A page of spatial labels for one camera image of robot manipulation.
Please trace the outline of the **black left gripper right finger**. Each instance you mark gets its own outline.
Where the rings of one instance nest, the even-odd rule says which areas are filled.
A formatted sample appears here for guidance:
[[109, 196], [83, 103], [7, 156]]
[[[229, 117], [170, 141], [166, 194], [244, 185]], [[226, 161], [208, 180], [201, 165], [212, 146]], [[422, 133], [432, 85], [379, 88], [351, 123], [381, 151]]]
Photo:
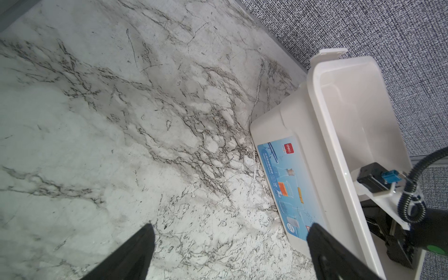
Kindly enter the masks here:
[[318, 280], [380, 278], [317, 223], [311, 226], [307, 243]]

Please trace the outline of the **white plastic storage bin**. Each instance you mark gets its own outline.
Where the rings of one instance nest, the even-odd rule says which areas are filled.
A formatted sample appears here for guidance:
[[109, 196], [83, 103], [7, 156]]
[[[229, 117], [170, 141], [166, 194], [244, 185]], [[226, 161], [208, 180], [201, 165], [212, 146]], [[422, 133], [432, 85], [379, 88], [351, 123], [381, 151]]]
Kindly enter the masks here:
[[294, 250], [310, 256], [306, 238], [319, 224], [380, 278], [417, 280], [425, 252], [415, 252], [410, 268], [391, 260], [362, 209], [371, 202], [394, 229], [409, 229], [397, 212], [404, 182], [373, 192], [357, 178], [372, 163], [399, 172], [412, 164], [378, 64], [346, 52], [320, 50], [307, 80], [254, 120], [250, 132]]

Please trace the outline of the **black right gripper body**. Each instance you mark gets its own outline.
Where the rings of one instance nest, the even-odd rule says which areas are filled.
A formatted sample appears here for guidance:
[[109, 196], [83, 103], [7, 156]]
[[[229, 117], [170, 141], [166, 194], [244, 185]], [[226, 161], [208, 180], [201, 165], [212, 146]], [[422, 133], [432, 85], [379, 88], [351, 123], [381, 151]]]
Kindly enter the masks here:
[[369, 230], [385, 242], [388, 258], [403, 267], [414, 268], [415, 249], [408, 240], [409, 231], [405, 231], [371, 199], [360, 204]]

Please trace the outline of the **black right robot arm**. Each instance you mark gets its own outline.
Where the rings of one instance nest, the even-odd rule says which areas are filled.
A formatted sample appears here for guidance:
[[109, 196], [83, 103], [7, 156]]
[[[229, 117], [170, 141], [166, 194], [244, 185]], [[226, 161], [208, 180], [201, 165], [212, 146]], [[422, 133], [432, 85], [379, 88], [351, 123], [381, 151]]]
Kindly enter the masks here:
[[[448, 212], [428, 208], [418, 186], [423, 172], [447, 155], [447, 148], [433, 152], [421, 159], [409, 174], [387, 170], [377, 162], [360, 168], [357, 173], [357, 183], [369, 197], [361, 204], [369, 230], [384, 241], [389, 259], [404, 267], [416, 267], [418, 250], [441, 256], [448, 254]], [[395, 191], [401, 181], [405, 185], [398, 202], [392, 205], [398, 214], [393, 218], [392, 213], [380, 205], [379, 195]]]

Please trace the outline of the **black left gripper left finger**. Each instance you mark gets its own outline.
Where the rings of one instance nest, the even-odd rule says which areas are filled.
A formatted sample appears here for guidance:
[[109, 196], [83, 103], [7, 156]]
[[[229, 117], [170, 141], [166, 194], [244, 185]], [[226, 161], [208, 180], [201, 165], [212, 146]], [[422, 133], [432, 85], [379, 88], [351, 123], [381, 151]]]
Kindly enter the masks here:
[[144, 280], [148, 275], [155, 247], [154, 228], [151, 224], [146, 224], [83, 279]]

